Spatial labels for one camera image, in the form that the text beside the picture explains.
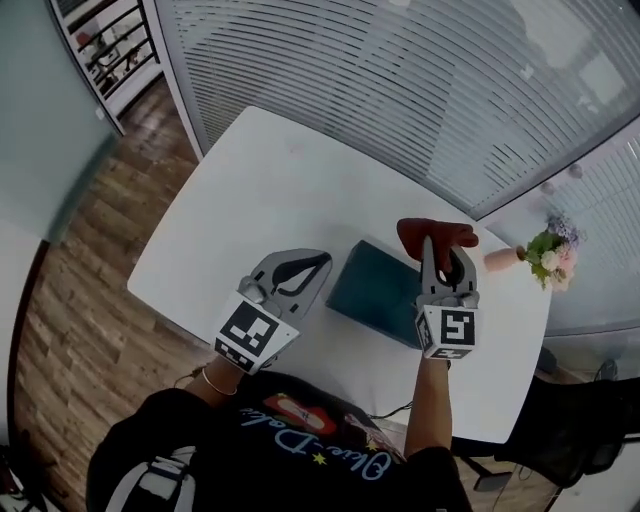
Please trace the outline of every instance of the dark teal box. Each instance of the dark teal box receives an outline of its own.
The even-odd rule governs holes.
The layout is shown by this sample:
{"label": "dark teal box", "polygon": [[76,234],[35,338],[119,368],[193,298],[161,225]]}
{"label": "dark teal box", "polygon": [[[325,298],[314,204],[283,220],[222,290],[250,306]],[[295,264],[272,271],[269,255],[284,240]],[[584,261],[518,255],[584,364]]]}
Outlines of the dark teal box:
{"label": "dark teal box", "polygon": [[327,307],[412,348],[420,273],[364,240],[353,248]]}

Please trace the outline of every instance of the silver bracelet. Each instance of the silver bracelet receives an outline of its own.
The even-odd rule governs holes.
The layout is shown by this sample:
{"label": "silver bracelet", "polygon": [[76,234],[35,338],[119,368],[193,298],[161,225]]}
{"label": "silver bracelet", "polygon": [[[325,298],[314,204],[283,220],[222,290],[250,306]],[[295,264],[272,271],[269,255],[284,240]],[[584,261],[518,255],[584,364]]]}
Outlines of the silver bracelet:
{"label": "silver bracelet", "polygon": [[215,389],[218,393],[220,393],[221,395],[225,395],[225,396],[233,396],[238,392],[238,388],[233,390],[233,393],[225,393],[224,391],[220,391],[217,387],[215,387],[211,381],[209,380],[209,377],[207,377],[206,372],[204,371],[205,369],[202,369],[202,376],[204,377],[204,380],[206,381],[207,384],[209,384],[209,386],[211,386],[213,389]]}

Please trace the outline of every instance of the white vertical blinds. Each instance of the white vertical blinds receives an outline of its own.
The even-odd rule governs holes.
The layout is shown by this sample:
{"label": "white vertical blinds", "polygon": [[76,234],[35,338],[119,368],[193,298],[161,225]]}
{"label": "white vertical blinds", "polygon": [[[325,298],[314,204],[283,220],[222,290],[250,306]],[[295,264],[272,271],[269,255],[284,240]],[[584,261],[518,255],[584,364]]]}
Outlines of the white vertical blinds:
{"label": "white vertical blinds", "polygon": [[640,112],[640,18],[626,0],[157,6],[205,152],[256,105],[378,159],[475,218]]}

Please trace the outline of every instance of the wooden floor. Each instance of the wooden floor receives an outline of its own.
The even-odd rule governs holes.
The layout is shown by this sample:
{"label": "wooden floor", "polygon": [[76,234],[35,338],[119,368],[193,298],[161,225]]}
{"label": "wooden floor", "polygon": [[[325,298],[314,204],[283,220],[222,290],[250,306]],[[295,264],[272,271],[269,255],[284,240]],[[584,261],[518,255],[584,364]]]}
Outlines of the wooden floor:
{"label": "wooden floor", "polygon": [[[126,289],[197,162],[164,81],[123,126],[127,135],[45,258],[18,348],[16,426],[43,463],[55,463],[46,470],[51,494],[69,511],[85,510],[89,459],[109,427],[209,359],[204,344],[174,334]],[[471,489],[475,476],[461,470]],[[470,491],[475,510],[543,511],[555,488],[528,475],[515,475],[497,505],[498,493]]]}

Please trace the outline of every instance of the glass wall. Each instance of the glass wall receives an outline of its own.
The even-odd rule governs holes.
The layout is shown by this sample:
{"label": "glass wall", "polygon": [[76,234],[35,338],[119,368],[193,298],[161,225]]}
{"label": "glass wall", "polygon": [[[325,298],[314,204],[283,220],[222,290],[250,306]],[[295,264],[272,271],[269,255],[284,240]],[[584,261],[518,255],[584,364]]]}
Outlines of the glass wall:
{"label": "glass wall", "polygon": [[204,152],[256,105],[474,218],[640,112],[640,18],[627,0],[156,5]]}
{"label": "glass wall", "polygon": [[550,336],[640,327],[640,135],[626,135],[636,130],[640,122],[488,225],[513,245],[543,230],[550,213],[565,213],[585,232],[569,291],[553,295]]}

